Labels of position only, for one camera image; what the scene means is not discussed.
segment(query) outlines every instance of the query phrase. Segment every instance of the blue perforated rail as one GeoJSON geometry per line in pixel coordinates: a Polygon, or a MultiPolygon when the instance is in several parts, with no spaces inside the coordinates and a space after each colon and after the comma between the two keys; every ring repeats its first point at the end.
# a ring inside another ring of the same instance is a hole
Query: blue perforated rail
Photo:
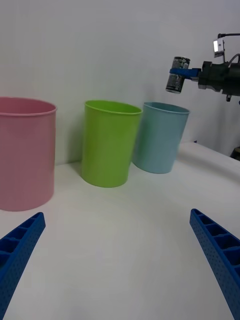
{"type": "Polygon", "coordinates": [[[240,320],[240,240],[197,209],[191,210],[190,225],[233,318],[240,320]]]}
{"type": "Polygon", "coordinates": [[[0,320],[44,228],[44,214],[39,212],[0,240],[0,320]]]}

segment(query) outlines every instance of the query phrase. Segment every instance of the white backdrop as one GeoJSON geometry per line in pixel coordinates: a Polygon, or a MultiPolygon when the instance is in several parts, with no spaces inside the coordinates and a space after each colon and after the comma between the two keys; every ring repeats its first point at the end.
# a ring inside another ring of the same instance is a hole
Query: white backdrop
{"type": "MultiPolygon", "coordinates": [[[[191,110],[184,141],[229,154],[240,144],[239,99],[185,81],[165,91],[174,56],[200,68],[218,33],[240,32],[238,0],[2,0],[0,95],[57,105],[56,163],[81,156],[83,102],[107,99],[191,110]]],[[[240,38],[226,38],[230,59],[240,38]]]]}

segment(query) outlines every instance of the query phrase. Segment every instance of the can label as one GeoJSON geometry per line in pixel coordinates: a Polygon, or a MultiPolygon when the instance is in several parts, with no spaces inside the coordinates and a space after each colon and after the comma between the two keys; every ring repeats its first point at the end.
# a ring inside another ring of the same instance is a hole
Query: can label
{"type": "MultiPolygon", "coordinates": [[[[188,69],[190,64],[190,59],[182,57],[182,56],[176,56],[173,59],[171,68],[177,68],[177,69],[188,69]]],[[[170,74],[166,90],[175,94],[179,94],[182,91],[184,85],[184,77],[178,74],[170,74]]]]}

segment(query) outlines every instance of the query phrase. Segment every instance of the black cable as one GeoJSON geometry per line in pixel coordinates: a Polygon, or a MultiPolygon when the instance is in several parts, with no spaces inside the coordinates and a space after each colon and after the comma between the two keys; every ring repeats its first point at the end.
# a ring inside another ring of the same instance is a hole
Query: black cable
{"type": "Polygon", "coordinates": [[[240,33],[219,33],[217,38],[229,37],[229,36],[240,36],[240,33]]]}
{"type": "Polygon", "coordinates": [[[231,64],[232,64],[232,62],[233,62],[233,60],[234,60],[235,58],[238,58],[237,64],[238,64],[238,65],[240,64],[240,53],[237,53],[237,54],[235,54],[235,56],[233,56],[233,57],[231,58],[231,60],[228,62],[228,66],[229,66],[229,67],[231,66],[231,64]]]}

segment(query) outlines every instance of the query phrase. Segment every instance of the white table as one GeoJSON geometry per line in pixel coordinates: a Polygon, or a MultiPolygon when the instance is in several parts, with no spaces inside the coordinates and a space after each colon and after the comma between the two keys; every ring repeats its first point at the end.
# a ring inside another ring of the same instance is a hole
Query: white table
{"type": "Polygon", "coordinates": [[[42,207],[0,211],[0,238],[36,212],[46,220],[4,320],[232,319],[189,218],[198,208],[240,238],[240,162],[184,143],[171,173],[132,164],[117,188],[77,169],[56,167],[42,207]]]}

